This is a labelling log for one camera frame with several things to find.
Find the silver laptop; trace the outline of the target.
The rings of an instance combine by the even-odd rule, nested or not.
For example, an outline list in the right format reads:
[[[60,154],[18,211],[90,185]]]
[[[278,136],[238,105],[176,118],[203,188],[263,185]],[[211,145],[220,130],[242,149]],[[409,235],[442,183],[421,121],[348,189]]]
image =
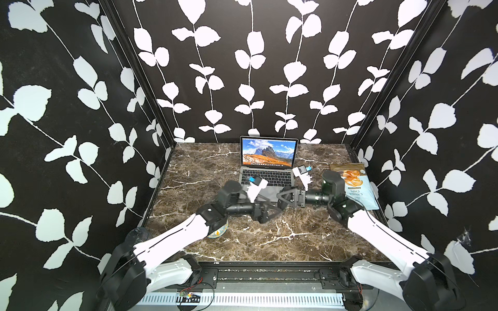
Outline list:
[[[250,178],[257,176],[268,181],[259,194],[277,202],[277,193],[294,185],[292,172],[298,140],[276,137],[240,137],[241,169],[239,182],[243,190],[250,186]]]

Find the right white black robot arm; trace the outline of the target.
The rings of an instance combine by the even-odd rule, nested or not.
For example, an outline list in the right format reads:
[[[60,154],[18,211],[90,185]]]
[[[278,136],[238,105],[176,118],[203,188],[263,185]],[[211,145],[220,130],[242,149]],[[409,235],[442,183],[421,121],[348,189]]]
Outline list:
[[[336,222],[368,241],[395,266],[387,268],[353,260],[348,269],[353,279],[396,296],[411,310],[462,310],[466,299],[458,286],[450,260],[430,253],[404,239],[374,218],[363,204],[347,196],[345,181],[338,172],[325,171],[319,190],[286,187],[278,195],[284,206],[307,203],[326,207]]]

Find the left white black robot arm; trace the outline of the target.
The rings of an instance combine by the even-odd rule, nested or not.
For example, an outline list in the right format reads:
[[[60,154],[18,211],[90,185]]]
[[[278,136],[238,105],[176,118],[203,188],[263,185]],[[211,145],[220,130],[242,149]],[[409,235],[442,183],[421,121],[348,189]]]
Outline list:
[[[172,285],[193,285],[201,267],[190,255],[168,259],[227,224],[231,216],[248,215],[265,224],[283,209],[262,195],[250,200],[242,185],[227,181],[216,196],[187,220],[145,242],[118,245],[101,273],[99,299],[109,299],[115,310],[130,310],[147,294]]]

